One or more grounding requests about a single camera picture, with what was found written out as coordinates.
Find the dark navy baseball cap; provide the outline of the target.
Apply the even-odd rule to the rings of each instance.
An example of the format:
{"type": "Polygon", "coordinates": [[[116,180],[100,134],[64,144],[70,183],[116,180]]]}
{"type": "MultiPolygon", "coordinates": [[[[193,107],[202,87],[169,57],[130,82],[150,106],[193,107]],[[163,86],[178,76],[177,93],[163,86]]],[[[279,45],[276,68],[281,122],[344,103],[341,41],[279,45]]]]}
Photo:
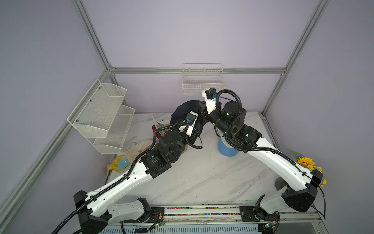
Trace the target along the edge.
{"type": "Polygon", "coordinates": [[[190,100],[180,105],[171,115],[170,124],[183,122],[190,111],[198,114],[197,104],[198,100],[190,100]]]}

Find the light blue baseball cap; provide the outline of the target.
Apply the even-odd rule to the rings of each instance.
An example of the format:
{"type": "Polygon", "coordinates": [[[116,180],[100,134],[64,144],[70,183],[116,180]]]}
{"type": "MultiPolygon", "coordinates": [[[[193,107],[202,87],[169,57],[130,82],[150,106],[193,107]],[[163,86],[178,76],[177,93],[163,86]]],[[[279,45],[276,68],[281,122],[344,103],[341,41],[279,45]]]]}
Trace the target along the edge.
{"type": "Polygon", "coordinates": [[[234,157],[239,153],[239,151],[230,146],[223,137],[219,138],[218,150],[226,157],[234,157]]]}

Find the white baseball cap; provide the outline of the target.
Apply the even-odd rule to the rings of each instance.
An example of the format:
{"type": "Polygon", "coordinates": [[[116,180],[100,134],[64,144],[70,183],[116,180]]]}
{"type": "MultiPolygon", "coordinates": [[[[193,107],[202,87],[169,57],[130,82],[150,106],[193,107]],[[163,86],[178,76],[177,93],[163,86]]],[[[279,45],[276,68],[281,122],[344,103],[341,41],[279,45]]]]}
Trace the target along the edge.
{"type": "Polygon", "coordinates": [[[163,126],[170,125],[171,118],[157,118],[156,116],[152,116],[153,120],[153,128],[157,129],[163,126]]]}

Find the beige baseball cap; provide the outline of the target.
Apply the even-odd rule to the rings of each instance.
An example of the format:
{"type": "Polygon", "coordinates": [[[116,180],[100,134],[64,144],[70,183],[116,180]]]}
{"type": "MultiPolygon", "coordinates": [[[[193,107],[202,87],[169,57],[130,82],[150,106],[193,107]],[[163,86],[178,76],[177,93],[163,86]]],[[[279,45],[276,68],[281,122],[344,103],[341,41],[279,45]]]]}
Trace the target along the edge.
{"type": "Polygon", "coordinates": [[[151,147],[152,143],[153,141],[150,139],[146,139],[137,143],[134,147],[127,149],[125,151],[126,158],[129,160],[130,163],[133,163],[136,157],[138,157],[141,153],[143,153],[151,147]]]}

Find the dark red baseball cap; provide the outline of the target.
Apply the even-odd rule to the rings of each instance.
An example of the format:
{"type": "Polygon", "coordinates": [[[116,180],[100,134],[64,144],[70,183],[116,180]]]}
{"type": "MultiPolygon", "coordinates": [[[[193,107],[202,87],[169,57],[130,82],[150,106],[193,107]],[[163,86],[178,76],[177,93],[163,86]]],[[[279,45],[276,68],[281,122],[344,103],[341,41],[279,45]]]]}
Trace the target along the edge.
{"type": "MultiPolygon", "coordinates": [[[[157,130],[157,127],[155,125],[152,126],[152,130],[155,131],[157,130]]],[[[164,130],[161,130],[157,133],[155,133],[156,139],[161,139],[161,137],[164,135],[164,130]]]]}

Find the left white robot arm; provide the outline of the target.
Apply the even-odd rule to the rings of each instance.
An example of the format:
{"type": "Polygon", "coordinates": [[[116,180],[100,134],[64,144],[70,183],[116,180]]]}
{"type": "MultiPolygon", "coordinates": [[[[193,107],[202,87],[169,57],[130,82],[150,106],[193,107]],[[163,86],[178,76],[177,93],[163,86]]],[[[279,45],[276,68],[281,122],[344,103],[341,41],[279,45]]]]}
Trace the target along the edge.
{"type": "Polygon", "coordinates": [[[70,217],[79,218],[79,234],[98,234],[108,224],[134,221],[143,223],[153,216],[153,209],[145,198],[134,202],[117,202],[141,184],[155,179],[177,162],[187,146],[194,145],[201,137],[200,123],[177,122],[153,131],[151,145],[140,153],[128,171],[105,186],[92,192],[79,191],[74,195],[76,209],[70,217]]]}

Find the yellow object behind arm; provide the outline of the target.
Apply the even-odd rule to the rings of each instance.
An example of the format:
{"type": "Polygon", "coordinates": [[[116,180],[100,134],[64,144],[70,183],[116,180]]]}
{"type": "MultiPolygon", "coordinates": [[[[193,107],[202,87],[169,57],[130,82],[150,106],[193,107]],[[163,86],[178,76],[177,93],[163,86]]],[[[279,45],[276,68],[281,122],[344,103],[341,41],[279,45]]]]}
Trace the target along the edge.
{"type": "Polygon", "coordinates": [[[117,156],[114,158],[113,162],[107,166],[107,173],[109,171],[122,173],[128,168],[129,165],[130,161],[124,155],[117,156]]]}

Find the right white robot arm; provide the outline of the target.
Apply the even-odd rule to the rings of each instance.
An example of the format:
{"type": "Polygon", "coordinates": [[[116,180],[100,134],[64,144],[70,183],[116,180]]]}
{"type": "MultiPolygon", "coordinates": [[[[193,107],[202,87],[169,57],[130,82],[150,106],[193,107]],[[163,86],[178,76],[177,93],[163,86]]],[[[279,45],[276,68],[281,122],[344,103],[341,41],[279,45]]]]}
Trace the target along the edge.
{"type": "Polygon", "coordinates": [[[322,190],[323,174],[289,158],[276,149],[263,135],[244,123],[245,113],[240,104],[230,101],[220,110],[215,99],[198,102],[197,113],[201,123],[212,123],[219,140],[219,151],[226,156],[239,152],[251,154],[279,175],[275,183],[277,193],[262,195],[251,211],[244,211],[251,221],[271,218],[282,209],[291,208],[306,212],[312,206],[318,192],[322,190]]]}

